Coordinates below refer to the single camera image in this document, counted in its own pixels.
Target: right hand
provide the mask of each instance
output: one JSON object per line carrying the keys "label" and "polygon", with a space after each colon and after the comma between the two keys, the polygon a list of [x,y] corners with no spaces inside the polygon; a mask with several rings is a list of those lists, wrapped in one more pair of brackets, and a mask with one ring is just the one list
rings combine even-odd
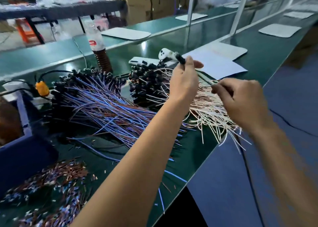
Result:
{"label": "right hand", "polygon": [[225,78],[212,86],[212,93],[219,95],[228,116],[247,133],[253,134],[274,124],[258,81]]}

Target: red label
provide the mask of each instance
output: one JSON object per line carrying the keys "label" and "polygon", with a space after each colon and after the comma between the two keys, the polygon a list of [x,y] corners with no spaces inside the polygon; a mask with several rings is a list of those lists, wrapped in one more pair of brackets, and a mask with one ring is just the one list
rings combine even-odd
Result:
{"label": "red label", "polygon": [[89,45],[95,46],[97,43],[95,40],[89,40]]}

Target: left hand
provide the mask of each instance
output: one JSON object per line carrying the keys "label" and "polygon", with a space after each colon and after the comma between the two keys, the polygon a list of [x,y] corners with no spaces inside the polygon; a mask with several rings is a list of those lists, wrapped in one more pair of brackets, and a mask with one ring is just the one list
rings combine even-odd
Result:
{"label": "left hand", "polygon": [[178,64],[172,73],[170,80],[170,99],[180,100],[185,104],[192,103],[197,94],[199,79],[195,68],[202,68],[200,61],[193,60],[191,56],[186,58],[185,65]]}

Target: plastic bottle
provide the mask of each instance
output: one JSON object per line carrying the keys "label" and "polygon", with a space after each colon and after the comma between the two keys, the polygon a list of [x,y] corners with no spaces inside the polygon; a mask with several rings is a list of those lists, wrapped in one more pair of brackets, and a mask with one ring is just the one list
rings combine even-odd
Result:
{"label": "plastic bottle", "polygon": [[106,73],[112,72],[112,65],[110,64],[109,57],[106,54],[106,48],[101,32],[98,30],[93,20],[86,20],[85,26],[86,37],[95,55],[99,69]]}

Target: blue container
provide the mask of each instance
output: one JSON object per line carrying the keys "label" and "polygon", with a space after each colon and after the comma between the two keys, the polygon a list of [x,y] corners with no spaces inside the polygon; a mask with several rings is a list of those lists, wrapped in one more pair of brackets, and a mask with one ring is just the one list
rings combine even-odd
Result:
{"label": "blue container", "polygon": [[40,114],[30,97],[20,91],[16,94],[11,104],[19,111],[24,135],[0,148],[0,198],[58,160],[58,151],[44,139],[44,128],[37,127]]}

